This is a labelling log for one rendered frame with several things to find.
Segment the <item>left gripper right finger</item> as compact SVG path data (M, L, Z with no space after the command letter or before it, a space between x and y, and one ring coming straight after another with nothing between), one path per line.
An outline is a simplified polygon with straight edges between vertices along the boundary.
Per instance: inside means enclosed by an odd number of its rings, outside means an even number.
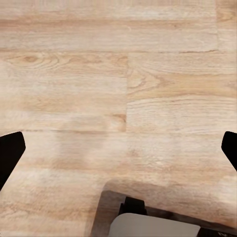
M237 171L237 133L226 131L221 149Z

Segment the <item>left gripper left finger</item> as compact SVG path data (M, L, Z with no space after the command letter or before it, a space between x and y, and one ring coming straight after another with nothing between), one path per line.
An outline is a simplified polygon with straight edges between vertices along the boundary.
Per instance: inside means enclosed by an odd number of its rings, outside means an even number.
M25 150L26 144L21 131L0 137L0 191Z

